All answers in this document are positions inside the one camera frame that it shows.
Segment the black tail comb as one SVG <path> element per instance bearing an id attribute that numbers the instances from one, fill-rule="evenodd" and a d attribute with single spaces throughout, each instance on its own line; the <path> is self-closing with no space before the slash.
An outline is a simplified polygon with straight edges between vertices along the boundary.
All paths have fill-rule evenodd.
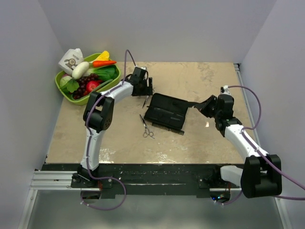
<path id="1" fill-rule="evenodd" d="M 173 102 L 173 105 L 180 108 L 191 108 L 195 107 L 198 103 L 197 102 L 188 102 L 188 101 L 177 101 Z"/>

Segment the black zip tool case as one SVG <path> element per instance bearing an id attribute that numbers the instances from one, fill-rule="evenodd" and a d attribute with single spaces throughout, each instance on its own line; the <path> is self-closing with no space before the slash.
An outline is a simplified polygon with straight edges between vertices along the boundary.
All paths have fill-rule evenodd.
<path id="1" fill-rule="evenodd" d="M 183 128 L 188 108 L 180 108 L 173 105 L 173 102 L 186 101 L 179 98 L 155 93 L 148 110 L 144 115 L 147 121 L 166 121 L 178 129 Z"/>

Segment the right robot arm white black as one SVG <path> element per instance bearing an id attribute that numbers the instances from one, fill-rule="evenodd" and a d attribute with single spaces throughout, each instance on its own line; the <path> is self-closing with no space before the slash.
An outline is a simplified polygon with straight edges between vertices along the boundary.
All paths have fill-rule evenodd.
<path id="1" fill-rule="evenodd" d="M 246 132 L 241 121 L 234 117 L 234 98 L 228 94 L 210 96 L 194 104 L 205 117 L 213 118 L 216 129 L 236 148 L 244 159 L 244 167 L 222 166 L 212 176 L 213 184 L 224 187 L 231 182 L 247 198 L 277 196 L 282 193 L 281 160 L 263 150 Z"/>

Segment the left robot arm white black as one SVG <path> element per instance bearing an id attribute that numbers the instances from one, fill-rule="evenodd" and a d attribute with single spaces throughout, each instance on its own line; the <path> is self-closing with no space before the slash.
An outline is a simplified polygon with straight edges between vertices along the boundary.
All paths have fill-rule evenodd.
<path id="1" fill-rule="evenodd" d="M 98 184 L 100 147 L 103 136 L 112 123 L 114 105 L 129 96 L 152 94 L 153 80 L 149 77 L 147 68 L 137 66 L 132 74 L 113 88 L 91 93 L 83 114 L 86 127 L 85 150 L 76 174 L 86 186 L 94 187 Z"/>

